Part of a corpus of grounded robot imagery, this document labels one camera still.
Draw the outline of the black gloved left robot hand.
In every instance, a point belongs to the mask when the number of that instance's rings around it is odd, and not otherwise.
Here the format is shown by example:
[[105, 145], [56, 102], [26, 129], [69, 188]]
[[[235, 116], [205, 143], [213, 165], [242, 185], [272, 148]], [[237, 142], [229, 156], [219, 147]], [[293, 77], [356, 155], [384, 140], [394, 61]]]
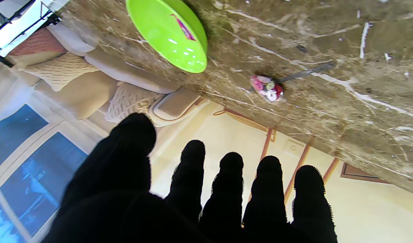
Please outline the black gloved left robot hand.
[[336, 243], [323, 178], [297, 169], [293, 221], [284, 203], [279, 159], [260, 160], [251, 200], [242, 206], [243, 158], [226, 154], [201, 205], [205, 145], [183, 149], [165, 198], [150, 192], [149, 154], [156, 130], [142, 113], [122, 120], [101, 140], [67, 185], [44, 243]]

